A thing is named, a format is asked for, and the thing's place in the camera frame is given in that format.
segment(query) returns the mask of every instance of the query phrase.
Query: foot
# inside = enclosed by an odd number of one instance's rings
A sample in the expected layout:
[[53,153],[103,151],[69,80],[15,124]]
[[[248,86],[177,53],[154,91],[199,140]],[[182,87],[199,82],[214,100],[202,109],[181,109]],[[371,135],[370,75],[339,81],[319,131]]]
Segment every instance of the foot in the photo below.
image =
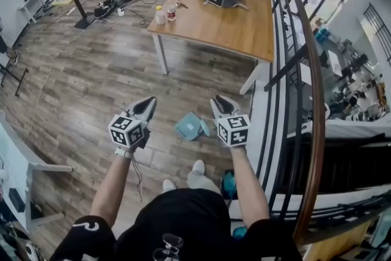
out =
[[204,175],[205,163],[202,160],[197,160],[193,165],[193,171],[198,172],[200,175]]
[[170,180],[163,181],[163,192],[176,189],[175,184]]

